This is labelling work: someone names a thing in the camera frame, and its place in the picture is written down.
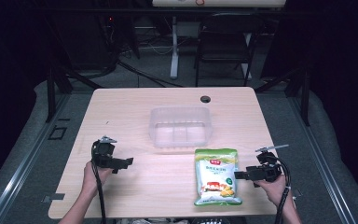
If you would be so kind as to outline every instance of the snack bag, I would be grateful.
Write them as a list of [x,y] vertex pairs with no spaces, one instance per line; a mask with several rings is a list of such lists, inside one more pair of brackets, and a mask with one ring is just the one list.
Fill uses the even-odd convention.
[[195,205],[238,205],[235,197],[238,169],[236,149],[196,149],[196,175],[199,198]]

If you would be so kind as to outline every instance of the wire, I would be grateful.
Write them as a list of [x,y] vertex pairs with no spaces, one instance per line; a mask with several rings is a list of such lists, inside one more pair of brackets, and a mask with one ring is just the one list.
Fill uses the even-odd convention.
[[280,201],[280,203],[278,205],[277,214],[275,216],[275,224],[280,224],[280,223],[282,223],[283,206],[284,206],[284,204],[286,202],[287,195],[289,194],[289,191],[290,191],[290,188],[291,188],[292,177],[290,176],[289,168],[287,167],[286,163],[282,159],[277,158],[277,157],[271,157],[271,156],[267,156],[267,157],[271,158],[271,159],[274,159],[274,160],[277,160],[277,161],[280,162],[281,167],[283,169],[283,173],[285,175],[285,179],[286,179],[286,187],[283,190],[281,201]]
[[[149,44],[149,46],[150,46],[150,48],[151,48],[153,51],[155,51],[157,54],[160,54],[160,55],[167,54],[167,53],[171,52],[172,49],[173,49],[173,46],[168,46],[168,47],[155,47],[155,46],[153,46],[153,45],[151,45],[151,44]],[[157,48],[169,48],[169,49],[166,50],[165,52],[159,52],[159,51],[157,50]]]
[[136,69],[136,68],[134,68],[134,67],[132,67],[132,66],[126,64],[126,63],[124,63],[124,62],[122,62],[121,60],[118,60],[117,64],[120,65],[120,66],[122,66],[123,68],[128,69],[129,71],[135,73],[136,75],[138,75],[138,76],[140,76],[140,77],[145,77],[145,78],[147,78],[147,79],[149,79],[149,80],[151,80],[151,81],[157,83],[160,87],[165,87],[165,86],[164,86],[163,84],[161,84],[161,83],[173,85],[173,86],[175,86],[175,87],[183,87],[183,86],[181,86],[181,85],[174,84],[174,83],[165,81],[165,80],[163,80],[163,79],[161,79],[161,78],[154,77],[154,76],[149,75],[149,74],[147,74],[147,73],[145,73],[145,72],[142,72],[142,71],[140,71],[140,70],[138,70],[138,69]]
[[106,68],[104,68],[104,70],[101,73],[83,75],[83,77],[86,77],[88,79],[93,79],[96,77],[104,77],[115,71],[116,67],[117,67],[117,63],[111,62]]
[[91,163],[92,163],[92,171],[94,172],[95,179],[97,181],[98,194],[100,197],[101,215],[102,215],[101,223],[106,224],[106,213],[105,213],[104,200],[103,200],[103,184],[101,182],[100,175],[98,174],[98,167],[95,164],[94,160],[91,160]]

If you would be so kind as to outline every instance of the wooden table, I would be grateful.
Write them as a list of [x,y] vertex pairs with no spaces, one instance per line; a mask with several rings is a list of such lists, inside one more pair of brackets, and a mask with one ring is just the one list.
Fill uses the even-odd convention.
[[[208,104],[201,96],[210,96]],[[242,205],[193,204],[197,186],[194,147],[153,147],[148,124],[152,108],[166,105],[206,106],[211,112],[213,136],[207,148],[231,147],[239,152],[240,170],[259,165],[255,152],[272,146],[269,130],[251,88],[148,88],[95,91],[72,152],[57,187],[65,194],[53,201],[51,218],[62,218],[80,191],[83,168],[92,143],[107,135],[115,140],[115,158],[134,158],[133,165],[112,175],[103,186],[107,217],[212,217],[272,215],[275,206],[252,181],[238,180]],[[100,217],[99,198],[86,217]]]

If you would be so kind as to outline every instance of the clear plastic container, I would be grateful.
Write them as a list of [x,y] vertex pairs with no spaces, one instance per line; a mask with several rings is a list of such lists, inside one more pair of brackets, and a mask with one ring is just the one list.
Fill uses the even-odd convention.
[[151,111],[149,134],[155,147],[202,147],[212,135],[206,107],[158,107]]

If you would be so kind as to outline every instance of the chair leg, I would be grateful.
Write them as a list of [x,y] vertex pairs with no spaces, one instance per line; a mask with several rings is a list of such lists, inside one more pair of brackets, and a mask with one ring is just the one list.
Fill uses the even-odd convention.
[[193,65],[193,68],[196,68],[197,66],[197,62],[198,62],[198,55],[196,54],[196,58],[194,59],[194,65]]
[[246,69],[245,80],[243,81],[244,87],[246,87],[246,84],[248,83],[248,77],[249,77],[250,72],[251,72],[251,63],[248,63],[248,68]]
[[199,86],[199,68],[200,68],[200,61],[197,60],[196,66],[196,87]]

